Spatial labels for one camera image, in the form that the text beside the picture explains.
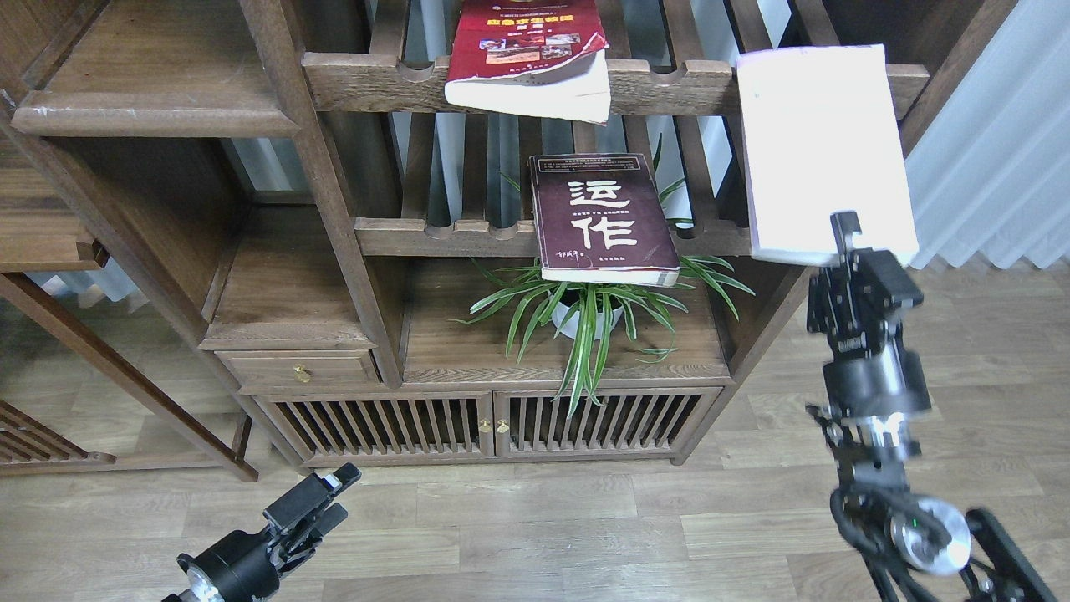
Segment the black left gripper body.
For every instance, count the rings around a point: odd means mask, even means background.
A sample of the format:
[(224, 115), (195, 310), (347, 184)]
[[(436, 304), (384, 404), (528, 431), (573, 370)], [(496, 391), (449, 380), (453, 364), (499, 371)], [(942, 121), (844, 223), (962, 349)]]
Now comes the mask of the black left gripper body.
[(268, 601), (282, 578), (314, 557), (322, 540), (279, 536), (271, 523), (260, 532), (234, 530), (196, 557), (180, 554), (177, 564), (190, 586), (179, 601)]

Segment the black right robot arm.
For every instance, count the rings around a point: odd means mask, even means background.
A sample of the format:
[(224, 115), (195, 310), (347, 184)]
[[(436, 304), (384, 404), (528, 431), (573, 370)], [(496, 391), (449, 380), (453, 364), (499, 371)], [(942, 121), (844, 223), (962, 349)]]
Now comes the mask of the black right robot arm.
[(837, 257), (810, 279), (807, 328), (826, 336), (834, 358), (824, 366), (827, 403), (807, 411), (836, 461), (830, 512), (841, 537), (883, 601), (932, 601), (917, 573), (959, 576), (968, 601), (1053, 601), (991, 512), (962, 512), (910, 488), (904, 465), (920, 454), (910, 420), (931, 397), (902, 323), (924, 294), (892, 252), (853, 244), (856, 213), (834, 213), (832, 229)]

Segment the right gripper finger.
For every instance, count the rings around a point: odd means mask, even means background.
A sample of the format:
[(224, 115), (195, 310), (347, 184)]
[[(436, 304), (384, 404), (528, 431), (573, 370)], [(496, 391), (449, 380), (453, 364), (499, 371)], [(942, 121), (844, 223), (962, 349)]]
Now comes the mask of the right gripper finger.
[(830, 216), (834, 229), (834, 243), (837, 248), (837, 264), (849, 264), (856, 245), (853, 240), (861, 233), (859, 215), (856, 211), (838, 211)]

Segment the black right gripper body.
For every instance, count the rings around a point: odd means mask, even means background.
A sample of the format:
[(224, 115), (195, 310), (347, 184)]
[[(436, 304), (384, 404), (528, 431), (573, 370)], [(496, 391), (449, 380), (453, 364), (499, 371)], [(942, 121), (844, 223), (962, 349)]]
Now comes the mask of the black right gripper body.
[(920, 356), (903, 345), (902, 319), (924, 294), (887, 250), (853, 250), (810, 279), (807, 329), (834, 352), (824, 380), (834, 416), (863, 419), (931, 408)]

